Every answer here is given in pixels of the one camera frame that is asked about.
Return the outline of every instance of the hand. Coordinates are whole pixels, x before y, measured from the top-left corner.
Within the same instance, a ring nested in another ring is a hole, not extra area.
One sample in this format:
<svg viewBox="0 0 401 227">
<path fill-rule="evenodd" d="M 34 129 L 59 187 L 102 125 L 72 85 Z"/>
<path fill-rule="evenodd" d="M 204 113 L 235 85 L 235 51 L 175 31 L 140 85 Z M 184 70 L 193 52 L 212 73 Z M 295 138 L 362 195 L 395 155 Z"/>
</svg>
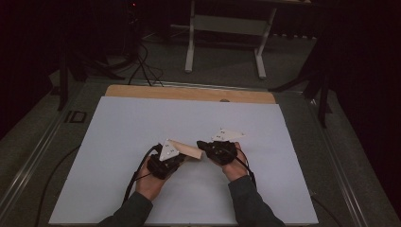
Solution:
<svg viewBox="0 0 401 227">
<path fill-rule="evenodd" d="M 241 146 L 238 142 L 235 142 L 235 147 L 237 149 L 237 158 L 243 163 L 246 163 L 245 155 L 240 151 Z M 247 168 L 242 165 L 237 159 L 234 159 L 231 163 L 221 166 L 223 173 L 226 175 L 227 179 L 232 182 L 236 179 L 248 175 Z"/>
<path fill-rule="evenodd" d="M 148 157 L 144 162 L 144 165 L 138 173 L 138 178 L 148 174 L 149 175 L 136 181 L 135 191 L 146 197 L 148 200 L 153 201 L 159 195 L 168 178 L 165 180 L 160 180 L 150 174 L 147 168 L 149 159 L 150 157 Z"/>
</svg>

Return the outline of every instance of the white tabletop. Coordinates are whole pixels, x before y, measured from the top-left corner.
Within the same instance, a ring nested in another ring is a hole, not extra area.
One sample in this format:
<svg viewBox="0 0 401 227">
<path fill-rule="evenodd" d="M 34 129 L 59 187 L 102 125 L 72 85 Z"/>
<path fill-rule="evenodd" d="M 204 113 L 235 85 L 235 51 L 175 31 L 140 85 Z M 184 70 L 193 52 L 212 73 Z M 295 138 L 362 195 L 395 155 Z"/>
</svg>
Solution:
<svg viewBox="0 0 401 227">
<path fill-rule="evenodd" d="M 276 104 L 101 98 L 50 224 L 92 224 L 117 210 L 145 153 L 172 139 L 196 146 L 220 128 L 242 131 L 258 192 L 285 224 L 318 223 L 288 129 Z M 165 184 L 146 224 L 236 224 L 227 179 L 202 155 Z"/>
</svg>

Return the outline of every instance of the person's left hand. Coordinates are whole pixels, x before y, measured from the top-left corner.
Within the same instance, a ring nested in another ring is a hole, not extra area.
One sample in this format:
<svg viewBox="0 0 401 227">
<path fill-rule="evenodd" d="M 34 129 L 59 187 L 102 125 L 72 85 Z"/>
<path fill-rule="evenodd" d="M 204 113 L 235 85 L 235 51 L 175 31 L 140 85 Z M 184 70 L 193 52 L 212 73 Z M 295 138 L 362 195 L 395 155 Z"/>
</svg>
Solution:
<svg viewBox="0 0 401 227">
<path fill-rule="evenodd" d="M 153 201 L 159 195 L 168 178 L 165 180 L 160 180 L 159 178 L 150 174 L 150 171 L 147 168 L 149 158 L 150 157 L 147 158 L 145 164 L 139 171 L 138 178 L 148 174 L 149 175 L 136 181 L 135 191 L 146 197 L 148 200 Z"/>
</svg>

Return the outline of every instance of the person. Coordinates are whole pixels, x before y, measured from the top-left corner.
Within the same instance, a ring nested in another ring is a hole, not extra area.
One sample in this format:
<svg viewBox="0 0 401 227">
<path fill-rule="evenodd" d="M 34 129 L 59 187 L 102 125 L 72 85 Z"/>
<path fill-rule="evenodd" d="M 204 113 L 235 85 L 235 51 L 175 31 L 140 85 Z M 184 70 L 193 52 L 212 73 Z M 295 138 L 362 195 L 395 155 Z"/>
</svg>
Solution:
<svg viewBox="0 0 401 227">
<path fill-rule="evenodd" d="M 239 143 L 235 142 L 235 146 L 241 150 Z M 237 157 L 242 162 L 246 162 L 242 151 L 237 154 Z M 276 217 L 269 206 L 263 202 L 245 166 L 234 160 L 230 164 L 221 166 L 221 169 L 230 181 L 228 187 L 233 200 L 235 219 L 239 226 L 285 226 L 283 221 Z M 143 166 L 138 176 L 140 178 L 148 174 L 148 169 Z M 130 198 L 112 216 L 103 219 L 97 226 L 143 226 L 153 207 L 152 201 L 159 195 L 166 181 L 167 179 L 160 180 L 151 174 L 139 179 Z"/>
</svg>

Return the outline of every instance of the forearm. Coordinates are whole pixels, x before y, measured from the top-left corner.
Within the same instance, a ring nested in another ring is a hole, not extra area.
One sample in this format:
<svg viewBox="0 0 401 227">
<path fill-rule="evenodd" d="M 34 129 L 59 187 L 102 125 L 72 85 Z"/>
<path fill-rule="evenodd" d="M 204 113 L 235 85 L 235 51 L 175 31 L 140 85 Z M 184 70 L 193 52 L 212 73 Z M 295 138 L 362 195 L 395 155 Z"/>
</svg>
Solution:
<svg viewBox="0 0 401 227">
<path fill-rule="evenodd" d="M 151 208 L 150 200 L 138 192 L 134 192 L 113 216 L 107 217 L 98 223 L 101 227 L 136 227 L 143 226 Z"/>
<path fill-rule="evenodd" d="M 229 183 L 239 226 L 285 226 L 263 202 L 249 176 Z"/>
</svg>

